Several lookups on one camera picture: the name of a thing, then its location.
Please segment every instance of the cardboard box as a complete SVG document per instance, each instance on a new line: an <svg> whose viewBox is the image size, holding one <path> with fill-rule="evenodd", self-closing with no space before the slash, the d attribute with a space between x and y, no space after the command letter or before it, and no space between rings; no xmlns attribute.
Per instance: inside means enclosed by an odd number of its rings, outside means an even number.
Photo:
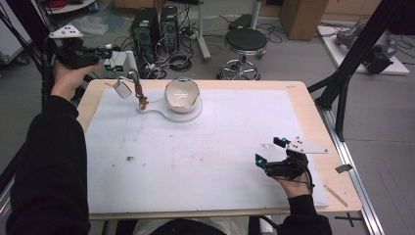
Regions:
<svg viewBox="0 0 415 235"><path fill-rule="evenodd" d="M159 12L162 7L162 0L114 0L114 5L118 10L122 12L134 9L139 9L142 7L146 8L157 8Z"/></svg>
<svg viewBox="0 0 415 235"><path fill-rule="evenodd" d="M280 22L287 38L311 40L320 23L329 0L289 0L284 1L280 12Z"/></svg>
<svg viewBox="0 0 415 235"><path fill-rule="evenodd" d="M356 22L370 18L380 3L381 0L330 0L323 19Z"/></svg>

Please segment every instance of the white base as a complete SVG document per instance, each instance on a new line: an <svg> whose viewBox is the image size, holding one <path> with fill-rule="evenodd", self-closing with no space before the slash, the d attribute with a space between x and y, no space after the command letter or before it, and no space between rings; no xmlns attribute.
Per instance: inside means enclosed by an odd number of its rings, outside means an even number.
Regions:
<svg viewBox="0 0 415 235"><path fill-rule="evenodd" d="M330 35L333 34L330 37L323 37L324 45L326 46L327 50L330 53L330 56L332 57L333 61L336 64L336 67L338 68L339 65L342 63L342 61L345 59L345 56L348 52L345 45L338 46L336 45L336 29L329 27L329 26L318 26L318 31L322 35ZM409 74L409 70L396 58L391 57L391 61L393 62L392 65L388 66L385 70L381 72L381 74L394 74L394 75L407 75ZM356 72L361 73L369 73L369 71L362 65L357 68Z"/></svg>
<svg viewBox="0 0 415 235"><path fill-rule="evenodd" d="M168 107L168 104L164 98L161 98L160 100L157 100L155 102L150 102L147 105L146 110L144 111L139 108L139 105L137 105L137 111L140 114L144 115L156 113L176 123L184 123L196 119L202 113L203 109L204 105L202 104L202 100L200 100L195 110L189 113L178 113L176 111L173 111L171 108Z"/></svg>

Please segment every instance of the black cable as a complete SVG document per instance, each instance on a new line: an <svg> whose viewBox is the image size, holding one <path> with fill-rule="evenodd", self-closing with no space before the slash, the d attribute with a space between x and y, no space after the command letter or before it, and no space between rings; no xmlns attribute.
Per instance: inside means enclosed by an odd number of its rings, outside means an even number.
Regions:
<svg viewBox="0 0 415 235"><path fill-rule="evenodd" d="M174 63L177 61L182 61L182 63L175 65ZM169 67L173 71L188 71L192 67L192 62L186 56L172 56Z"/></svg>

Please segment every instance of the desk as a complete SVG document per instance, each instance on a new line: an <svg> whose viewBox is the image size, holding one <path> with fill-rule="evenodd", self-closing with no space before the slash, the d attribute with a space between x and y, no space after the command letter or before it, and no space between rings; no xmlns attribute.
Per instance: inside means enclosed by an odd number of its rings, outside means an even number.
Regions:
<svg viewBox="0 0 415 235"><path fill-rule="evenodd" d="M114 80L93 80L90 82L84 97L79 104L79 117L84 130L94 116L101 95L105 89L112 89L107 83ZM142 80L146 89L164 89L168 80ZM227 81L227 80L197 80L201 89L257 89L257 90L285 90L291 100L295 114L303 134L308 141L324 146L329 154L313 155L314 164L319 172L324 189L329 200L329 206L318 209L319 212L356 212L360 211L361 203L357 193L346 173L337 173L335 167L342 164L326 127L318 114L305 85L298 81ZM283 209L257 209L247 211L190 211L183 213L106 213L91 214L91 219L133 218L133 217L177 217L177 216L225 216L225 215L253 215L289 213Z"/></svg>

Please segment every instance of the black equipment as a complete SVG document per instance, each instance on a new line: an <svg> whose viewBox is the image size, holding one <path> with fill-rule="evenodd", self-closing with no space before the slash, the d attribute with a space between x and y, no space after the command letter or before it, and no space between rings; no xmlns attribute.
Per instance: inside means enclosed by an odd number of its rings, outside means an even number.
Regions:
<svg viewBox="0 0 415 235"><path fill-rule="evenodd" d="M140 8L131 25L131 34L137 54L137 63L154 63L158 60L161 40L156 8Z"/></svg>
<svg viewBox="0 0 415 235"><path fill-rule="evenodd" d="M160 26L162 33L162 45L164 52L179 50L179 24L177 19L177 7L166 6L161 8Z"/></svg>
<svg viewBox="0 0 415 235"><path fill-rule="evenodd" d="M243 14L237 20L235 20L231 24L229 24L228 29L241 28L241 27L250 27L252 18L253 18L253 15L251 15L251 14Z"/></svg>
<svg viewBox="0 0 415 235"><path fill-rule="evenodd" d="M57 60L73 70L96 65L100 60L110 59L113 56L112 48L83 47L83 40L79 37L62 40L64 44L58 49Z"/></svg>
<svg viewBox="0 0 415 235"><path fill-rule="evenodd" d="M339 97L338 111L336 114L335 130L341 141L345 141L343 130L345 123L346 99L348 84L360 64L365 60L373 46L381 35L395 20L402 7L408 0L384 0L381 1L370 20L367 22L359 37L353 43L345 59L339 68L329 77L311 86L308 92L312 93L326 87L322 95L315 100L316 106L323 110L331 110L333 102Z"/></svg>
<svg viewBox="0 0 415 235"><path fill-rule="evenodd" d="M274 144L282 148L286 148L286 145L290 143L291 141L286 138L274 138ZM287 179L292 180L299 177L306 171L309 173L307 168L308 159L305 154L297 153L289 149L286 150L286 153L287 158L285 160L275 163L269 163L267 159L255 154L255 164L256 166L262 168L265 171L265 174L269 177L284 176Z"/></svg>

